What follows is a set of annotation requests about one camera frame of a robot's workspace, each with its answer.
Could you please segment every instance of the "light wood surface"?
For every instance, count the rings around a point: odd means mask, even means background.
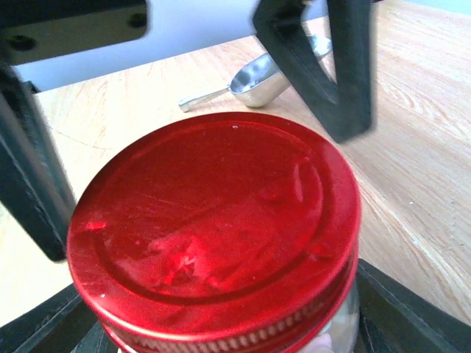
[[[471,17],[394,0],[375,16],[378,128],[341,146],[361,185],[361,256],[469,324]],[[310,28],[322,34],[325,20]],[[231,95],[186,114],[177,102],[223,87],[262,52],[244,38],[38,94],[75,195],[154,129],[247,110]],[[322,131],[292,89],[262,111]],[[0,269],[0,325],[71,282],[67,265],[50,263],[4,210]]]

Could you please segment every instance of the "jar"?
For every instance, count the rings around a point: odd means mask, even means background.
[[[360,213],[350,167],[319,134],[260,113],[203,115],[96,175],[68,264],[125,352],[347,353]]]

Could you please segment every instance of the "wooden table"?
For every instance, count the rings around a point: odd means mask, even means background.
[[[471,17],[395,0],[375,5],[375,16],[378,128],[341,146],[361,185],[361,256],[470,324]],[[325,20],[310,28],[324,33]],[[77,198],[140,136],[248,110],[230,95],[186,114],[177,102],[222,87],[262,52],[244,38],[38,94]],[[291,89],[263,111],[322,131]],[[0,325],[70,282],[67,265],[49,262],[0,211]]]

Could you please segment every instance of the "metal scoop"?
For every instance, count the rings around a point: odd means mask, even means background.
[[[309,36],[309,41],[318,60],[332,51],[332,43],[328,38],[312,35]],[[183,112],[188,112],[197,104],[231,92],[247,107],[258,108],[277,98],[289,86],[289,81],[281,73],[272,57],[265,53],[246,64],[227,87],[198,96],[186,97],[179,101],[178,105]]]

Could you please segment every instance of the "white wall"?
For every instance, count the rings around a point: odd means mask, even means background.
[[[409,0],[471,14],[471,0]],[[252,34],[258,0],[148,0],[152,28],[146,37],[17,67],[40,90],[68,85]],[[327,13],[314,1],[308,18]]]

